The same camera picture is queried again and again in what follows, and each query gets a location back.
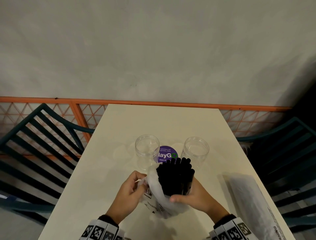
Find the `gray wall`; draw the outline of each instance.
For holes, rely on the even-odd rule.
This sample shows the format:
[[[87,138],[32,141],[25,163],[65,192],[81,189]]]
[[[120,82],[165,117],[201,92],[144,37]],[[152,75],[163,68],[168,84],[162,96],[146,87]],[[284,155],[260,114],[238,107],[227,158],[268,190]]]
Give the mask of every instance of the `gray wall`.
[[[0,96],[292,105],[314,0],[1,0]]]

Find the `dark teal chair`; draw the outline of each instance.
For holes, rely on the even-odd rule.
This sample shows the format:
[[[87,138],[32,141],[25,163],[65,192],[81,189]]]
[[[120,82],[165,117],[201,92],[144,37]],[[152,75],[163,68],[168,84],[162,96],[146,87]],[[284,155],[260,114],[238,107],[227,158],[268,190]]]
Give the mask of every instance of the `dark teal chair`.
[[[252,143],[247,157],[271,196],[299,190],[316,179],[316,132],[297,117],[265,133],[238,137]],[[316,188],[275,202],[282,207],[316,196]],[[282,214],[290,230],[316,228],[316,204]]]
[[[49,120],[46,115],[51,116],[61,124],[65,126],[65,128],[69,131],[72,139],[67,137],[52,121]],[[42,124],[40,124],[35,117],[38,117],[43,121],[48,127],[52,129],[55,134],[52,134],[52,131],[48,131]],[[0,139],[0,151],[5,153],[6,155],[16,159],[20,164],[25,165],[31,170],[35,171],[39,175],[45,177],[52,183],[56,184],[59,187],[64,188],[66,183],[60,180],[58,177],[54,176],[47,170],[43,169],[39,165],[35,164],[33,161],[27,159],[20,153],[18,153],[13,148],[7,145],[8,141],[13,141],[23,149],[27,150],[32,155],[36,156],[39,160],[43,161],[49,167],[56,170],[58,173],[63,175],[65,178],[69,179],[71,174],[66,171],[64,168],[59,166],[56,162],[52,161],[42,152],[37,150],[34,146],[26,142],[23,138],[18,136],[19,132],[24,133],[29,138],[31,138],[34,142],[39,144],[42,148],[46,149],[51,155],[55,156],[59,161],[61,161],[64,165],[69,167],[71,170],[75,169],[75,165],[67,160],[63,155],[61,155],[57,150],[55,150],[52,146],[46,143],[42,138],[40,138],[37,134],[35,134],[30,128],[27,127],[28,124],[34,126],[38,131],[40,131],[43,135],[45,135],[50,141],[52,141],[56,146],[58,146],[63,152],[65,152],[68,156],[70,156],[75,162],[79,161],[79,157],[77,154],[74,154],[69,148],[71,147],[74,151],[76,151],[79,155],[82,155],[84,151],[84,147],[82,142],[80,141],[78,135],[75,130],[93,133],[94,129],[89,129],[85,127],[78,126],[73,124],[66,119],[59,116],[55,113],[49,106],[46,104],[41,104],[37,107],[30,115],[28,115],[24,120],[22,120],[19,124],[17,124],[10,132],[8,132],[2,139]],[[59,136],[63,139],[68,146],[61,143],[56,136]],[[16,179],[19,179],[28,185],[56,198],[59,199],[61,193],[56,190],[50,188],[49,186],[37,181],[36,179],[26,175],[25,173],[19,171],[14,168],[10,164],[0,160],[0,170],[13,176]],[[39,213],[47,213],[52,212],[54,209],[54,204],[49,203],[43,199],[40,199],[32,194],[29,194],[21,189],[18,189],[7,182],[0,180],[0,192],[5,194],[6,196],[10,196],[7,199],[0,199],[0,207],[9,211],[12,211],[21,216],[27,217],[37,223],[45,225],[47,219],[40,215]]]

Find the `empty plastic jar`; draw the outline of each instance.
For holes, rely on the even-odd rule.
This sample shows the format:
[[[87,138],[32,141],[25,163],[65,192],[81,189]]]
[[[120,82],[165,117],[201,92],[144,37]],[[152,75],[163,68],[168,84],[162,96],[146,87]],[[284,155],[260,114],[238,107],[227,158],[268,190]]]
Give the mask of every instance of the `empty plastic jar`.
[[[138,137],[135,141],[138,167],[142,170],[148,170],[148,167],[156,162],[159,149],[159,140],[154,135],[145,134]]]
[[[206,159],[209,151],[210,147],[204,139],[200,137],[189,137],[184,143],[181,158],[190,158],[192,168],[198,170]]]

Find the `white plastic bag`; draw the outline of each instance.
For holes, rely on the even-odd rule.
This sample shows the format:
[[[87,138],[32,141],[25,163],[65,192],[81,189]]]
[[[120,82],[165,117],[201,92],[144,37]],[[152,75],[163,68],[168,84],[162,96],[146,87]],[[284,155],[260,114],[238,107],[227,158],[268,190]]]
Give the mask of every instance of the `white plastic bag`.
[[[256,180],[250,175],[229,178],[243,220],[260,240],[286,240]]]
[[[170,197],[163,194],[163,190],[159,183],[158,174],[156,171],[156,168],[159,166],[159,164],[150,166],[147,177],[139,182],[138,185],[146,181],[149,186],[140,202],[144,203],[149,210],[151,210],[153,213],[156,213],[159,217],[167,219],[187,211],[189,207],[182,203],[171,203],[169,201]]]

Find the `right hand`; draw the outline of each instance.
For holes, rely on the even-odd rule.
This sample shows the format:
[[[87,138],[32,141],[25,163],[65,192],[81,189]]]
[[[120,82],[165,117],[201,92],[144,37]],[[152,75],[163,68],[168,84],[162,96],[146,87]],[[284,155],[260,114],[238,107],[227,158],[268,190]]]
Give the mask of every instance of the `right hand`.
[[[172,195],[170,202],[184,203],[199,211],[205,212],[214,223],[218,222],[222,217],[229,213],[220,205],[194,177],[191,185],[190,193],[184,195]]]

